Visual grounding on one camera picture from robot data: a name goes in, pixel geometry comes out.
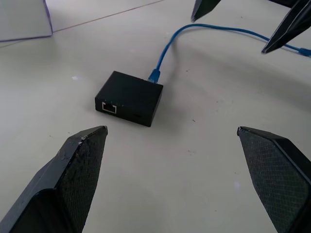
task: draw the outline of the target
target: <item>small black box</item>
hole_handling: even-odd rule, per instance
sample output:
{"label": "small black box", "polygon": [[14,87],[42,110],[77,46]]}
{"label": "small black box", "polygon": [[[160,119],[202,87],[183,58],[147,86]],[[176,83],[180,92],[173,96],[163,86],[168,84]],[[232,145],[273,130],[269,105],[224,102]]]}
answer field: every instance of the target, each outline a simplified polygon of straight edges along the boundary
{"label": "small black box", "polygon": [[163,85],[114,71],[95,97],[97,111],[150,127]]}

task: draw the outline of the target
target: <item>cable plug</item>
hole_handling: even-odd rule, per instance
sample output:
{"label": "cable plug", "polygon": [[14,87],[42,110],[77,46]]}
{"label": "cable plug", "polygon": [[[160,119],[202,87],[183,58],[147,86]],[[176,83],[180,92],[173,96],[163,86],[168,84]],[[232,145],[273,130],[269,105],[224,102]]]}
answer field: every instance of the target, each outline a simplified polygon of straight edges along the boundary
{"label": "cable plug", "polygon": [[161,74],[160,70],[154,69],[151,75],[149,76],[148,81],[151,83],[157,83],[157,81],[160,78],[160,74]]}
{"label": "cable plug", "polygon": [[305,48],[300,48],[298,50],[298,53],[300,53],[301,55],[307,56],[307,57],[311,56],[311,50],[305,49]]}

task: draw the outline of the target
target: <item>blue cable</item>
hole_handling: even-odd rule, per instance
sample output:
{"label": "blue cable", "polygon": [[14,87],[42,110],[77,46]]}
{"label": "blue cable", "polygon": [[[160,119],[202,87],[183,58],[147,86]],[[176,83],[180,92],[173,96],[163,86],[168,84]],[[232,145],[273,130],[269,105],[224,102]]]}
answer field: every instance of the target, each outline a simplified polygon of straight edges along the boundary
{"label": "blue cable", "polygon": [[[202,24],[202,23],[194,23],[194,24],[189,24],[186,25],[180,29],[178,29],[173,36],[171,37],[170,41],[167,43],[167,45],[165,46],[163,52],[161,53],[161,56],[159,58],[159,61],[156,65],[156,68],[152,71],[148,81],[152,82],[152,83],[157,83],[160,77],[160,66],[162,64],[163,58],[167,52],[167,50],[169,49],[170,45],[172,44],[172,42],[174,41],[174,39],[178,36],[179,33],[181,33],[183,30],[190,28],[190,27],[204,27],[204,28],[212,28],[212,29],[217,29],[217,30],[226,30],[226,31],[235,31],[235,32],[241,32],[241,33],[246,33],[246,34],[250,34],[250,35],[254,35],[257,36],[261,39],[264,39],[266,41],[269,41],[268,37],[265,37],[263,35],[260,35],[258,33],[255,33],[253,31],[250,30],[246,30],[246,29],[241,29],[241,28],[230,28],[230,27],[221,27],[221,26],[215,26],[215,25],[209,25],[209,24]],[[298,48],[298,47],[294,47],[291,45],[284,45],[287,48],[290,48],[292,50],[297,51],[299,54],[304,55],[304,56],[311,56],[311,50],[308,49],[304,49],[304,48]]]}

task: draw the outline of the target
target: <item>white table surface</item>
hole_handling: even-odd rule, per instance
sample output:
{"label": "white table surface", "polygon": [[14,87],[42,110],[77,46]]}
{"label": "white table surface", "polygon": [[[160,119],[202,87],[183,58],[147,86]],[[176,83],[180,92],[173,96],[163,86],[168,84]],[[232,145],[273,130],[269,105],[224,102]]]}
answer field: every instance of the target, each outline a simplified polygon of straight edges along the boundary
{"label": "white table surface", "polygon": [[[62,29],[151,0],[49,0]],[[208,29],[169,50],[152,127],[95,111],[114,71],[147,79],[192,0],[164,0],[0,49],[0,219],[70,135],[108,137],[86,233],[275,233],[250,179],[240,125],[291,139],[311,158],[311,59],[261,55],[261,41]],[[270,36],[288,8],[223,0],[199,22]],[[291,44],[311,47],[310,31]]]}

